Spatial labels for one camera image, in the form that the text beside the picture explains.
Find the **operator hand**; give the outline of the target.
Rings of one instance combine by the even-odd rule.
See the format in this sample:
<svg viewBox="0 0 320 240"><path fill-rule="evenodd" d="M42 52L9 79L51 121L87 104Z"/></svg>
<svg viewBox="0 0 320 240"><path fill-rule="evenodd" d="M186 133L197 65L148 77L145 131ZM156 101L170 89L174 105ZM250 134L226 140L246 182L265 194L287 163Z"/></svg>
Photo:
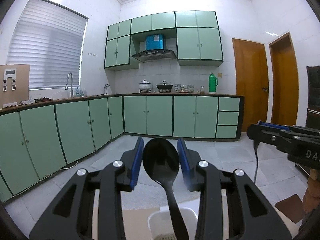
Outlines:
<svg viewBox="0 0 320 240"><path fill-rule="evenodd" d="M311 169L308 178L308 187L303 197L303 209L306 213L311 212L319 206L320 182L319 171Z"/></svg>

